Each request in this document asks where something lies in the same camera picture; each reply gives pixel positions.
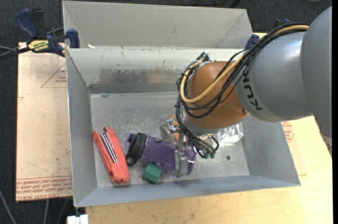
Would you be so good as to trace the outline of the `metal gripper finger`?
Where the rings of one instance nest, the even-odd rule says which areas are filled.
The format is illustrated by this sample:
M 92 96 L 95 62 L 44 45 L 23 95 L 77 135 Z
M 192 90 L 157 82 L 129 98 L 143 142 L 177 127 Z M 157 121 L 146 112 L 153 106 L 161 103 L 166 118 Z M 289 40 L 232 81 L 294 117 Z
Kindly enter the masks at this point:
M 175 143 L 175 126 L 173 119 L 161 120 L 159 123 L 161 138 L 169 143 Z
M 188 175 L 188 156 L 183 150 L 175 151 L 175 178 Z

